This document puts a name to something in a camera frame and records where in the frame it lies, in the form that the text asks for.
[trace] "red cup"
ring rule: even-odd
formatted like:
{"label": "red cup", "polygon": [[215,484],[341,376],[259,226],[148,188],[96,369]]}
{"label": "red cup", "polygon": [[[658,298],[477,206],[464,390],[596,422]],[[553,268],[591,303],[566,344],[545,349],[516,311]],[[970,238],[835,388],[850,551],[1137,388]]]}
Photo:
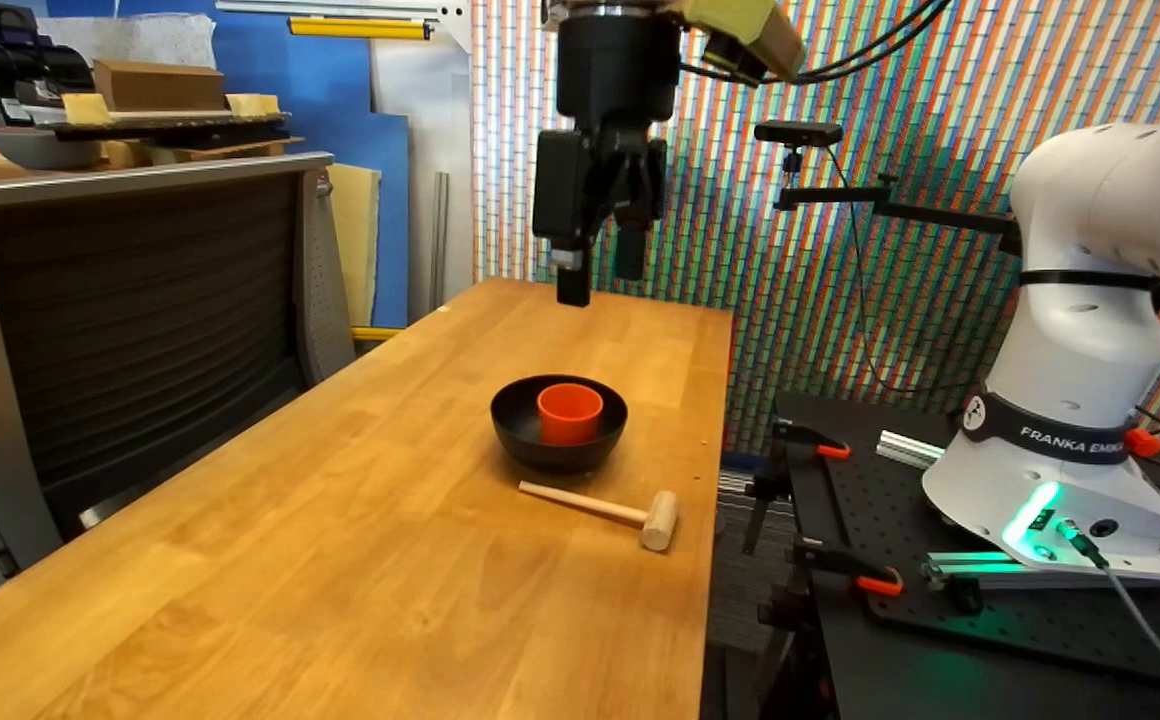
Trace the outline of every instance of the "red cup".
{"label": "red cup", "polygon": [[605,414],[605,390],[588,382],[548,382],[535,395],[535,412],[545,446],[578,446],[596,437],[596,422]]}

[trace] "wall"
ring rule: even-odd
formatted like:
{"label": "wall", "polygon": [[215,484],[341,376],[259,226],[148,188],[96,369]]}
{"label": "wall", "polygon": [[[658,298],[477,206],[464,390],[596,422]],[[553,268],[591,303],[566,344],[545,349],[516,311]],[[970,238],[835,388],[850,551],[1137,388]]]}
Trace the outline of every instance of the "wall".
{"label": "wall", "polygon": [[[917,0],[788,6],[812,63],[822,63]],[[532,0],[481,5],[471,20],[477,275],[545,281],[529,206],[535,127],[560,123],[553,37],[535,29]],[[1044,137],[1160,120],[1160,5],[952,5],[904,56],[819,87],[753,92],[684,74],[663,123],[672,210],[654,226],[648,281],[600,271],[600,289],[735,311],[731,452],[763,446],[763,412],[782,388],[954,406],[993,362],[1015,285],[1015,259],[993,237],[864,206],[773,210],[779,150],[753,138],[754,120],[844,123],[850,179],[896,173],[901,199],[995,214],[1006,173]],[[808,155],[803,182],[835,182],[828,155]]]}

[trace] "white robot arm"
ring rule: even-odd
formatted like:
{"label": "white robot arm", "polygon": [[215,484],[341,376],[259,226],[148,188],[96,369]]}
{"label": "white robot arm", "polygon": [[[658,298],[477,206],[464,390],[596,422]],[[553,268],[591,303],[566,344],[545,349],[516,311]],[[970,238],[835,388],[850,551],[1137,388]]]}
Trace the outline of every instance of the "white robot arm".
{"label": "white robot arm", "polygon": [[1027,568],[1160,578],[1160,492],[1124,429],[1160,376],[1160,127],[1107,123],[1039,145],[1010,176],[1022,237],[1006,339],[922,472],[928,498]]}

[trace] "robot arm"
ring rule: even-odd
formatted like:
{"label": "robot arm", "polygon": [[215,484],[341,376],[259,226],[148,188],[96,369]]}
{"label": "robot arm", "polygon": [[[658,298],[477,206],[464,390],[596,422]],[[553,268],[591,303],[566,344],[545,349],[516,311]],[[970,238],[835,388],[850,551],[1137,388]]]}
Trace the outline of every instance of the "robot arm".
{"label": "robot arm", "polygon": [[553,0],[554,110],[566,133],[539,133],[535,214],[554,265],[554,298],[588,303],[591,237],[614,214],[614,275],[641,281],[648,232],[663,210],[663,138],[651,123],[672,115],[678,30],[707,29],[704,59],[731,70],[791,74],[795,29],[773,0]]}
{"label": "robot arm", "polygon": [[1087,573],[1070,533],[1119,576],[1160,578],[1160,492],[1124,429],[1160,376],[1160,127],[1083,127],[1010,176],[1022,237],[1006,339],[928,498],[1018,565]]}

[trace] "hammer handle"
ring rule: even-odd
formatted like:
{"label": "hammer handle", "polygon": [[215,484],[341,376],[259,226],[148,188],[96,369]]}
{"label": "hammer handle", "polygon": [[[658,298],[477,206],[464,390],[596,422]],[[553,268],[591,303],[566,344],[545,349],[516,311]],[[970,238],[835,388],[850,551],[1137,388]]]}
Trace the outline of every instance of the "hammer handle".
{"label": "hammer handle", "polygon": [[641,509],[622,509],[622,505],[560,492],[560,486],[548,486],[548,484],[516,484],[516,486],[529,492],[529,494],[545,494],[545,498],[554,498],[554,505],[566,505],[566,509],[584,509],[584,510],[596,510],[596,517],[622,518],[622,523],[648,523],[648,510],[641,510]]}

